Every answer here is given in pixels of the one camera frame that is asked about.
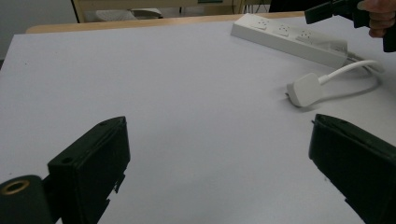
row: white table surface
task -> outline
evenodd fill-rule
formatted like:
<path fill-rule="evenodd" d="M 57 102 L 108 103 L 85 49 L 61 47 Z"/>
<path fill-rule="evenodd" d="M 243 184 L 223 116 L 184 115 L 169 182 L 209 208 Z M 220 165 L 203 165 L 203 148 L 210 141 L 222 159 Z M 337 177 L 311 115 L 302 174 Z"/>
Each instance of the white table surface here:
<path fill-rule="evenodd" d="M 0 72 L 0 182 L 45 177 L 92 126 L 126 116 L 132 160 L 100 223 L 363 223 L 308 159 L 311 120 L 335 116 L 396 145 L 395 54 L 342 18 L 307 26 L 387 72 L 379 86 L 350 72 L 301 109 L 286 84 L 332 69 L 230 36 L 232 25 L 16 35 Z"/>

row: finger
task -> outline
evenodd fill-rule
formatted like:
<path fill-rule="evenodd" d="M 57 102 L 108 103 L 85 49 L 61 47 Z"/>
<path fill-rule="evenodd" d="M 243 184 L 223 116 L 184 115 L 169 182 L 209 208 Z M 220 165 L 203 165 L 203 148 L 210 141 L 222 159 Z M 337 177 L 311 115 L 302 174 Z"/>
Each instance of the finger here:
<path fill-rule="evenodd" d="M 373 29 L 387 29 L 391 26 L 393 26 L 395 23 L 394 19 L 388 20 L 388 21 L 375 21 L 375 20 L 370 20 L 370 28 Z"/>
<path fill-rule="evenodd" d="M 363 0 L 358 3 L 358 9 L 370 12 L 392 12 L 396 11 L 394 0 Z"/>
<path fill-rule="evenodd" d="M 375 21 L 388 21 L 395 17 L 395 12 L 384 12 L 384 13 L 377 13 L 377 12 L 370 12 L 370 19 Z"/>
<path fill-rule="evenodd" d="M 378 29 L 378 30 L 370 29 L 369 36 L 373 37 L 373 38 L 381 38 L 381 37 L 384 37 L 386 32 L 387 31 L 384 29 Z"/>

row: power cord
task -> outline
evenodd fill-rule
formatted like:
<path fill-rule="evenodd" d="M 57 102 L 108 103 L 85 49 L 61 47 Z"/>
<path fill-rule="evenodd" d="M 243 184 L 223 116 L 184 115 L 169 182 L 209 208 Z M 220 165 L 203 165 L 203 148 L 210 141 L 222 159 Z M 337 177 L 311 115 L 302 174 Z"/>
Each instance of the power cord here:
<path fill-rule="evenodd" d="M 288 84 L 287 95 L 289 96 L 291 102 L 299 107 L 312 105 L 314 102 L 322 98 L 322 85 L 326 84 L 334 77 L 338 77 L 354 68 L 364 67 L 377 73 L 383 73 L 385 71 L 381 63 L 374 60 L 363 60 L 362 57 L 359 57 L 353 53 L 348 54 L 348 59 L 355 62 L 348 64 L 330 73 L 329 75 L 318 77 L 318 75 L 315 73 L 309 73 Z"/>

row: white power strip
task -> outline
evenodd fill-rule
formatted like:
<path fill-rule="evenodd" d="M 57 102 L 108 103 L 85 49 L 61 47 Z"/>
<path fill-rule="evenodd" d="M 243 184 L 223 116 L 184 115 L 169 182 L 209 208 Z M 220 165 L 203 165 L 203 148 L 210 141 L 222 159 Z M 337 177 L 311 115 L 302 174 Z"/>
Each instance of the white power strip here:
<path fill-rule="evenodd" d="M 252 14 L 236 21 L 231 35 L 334 68 L 347 60 L 343 39 Z"/>

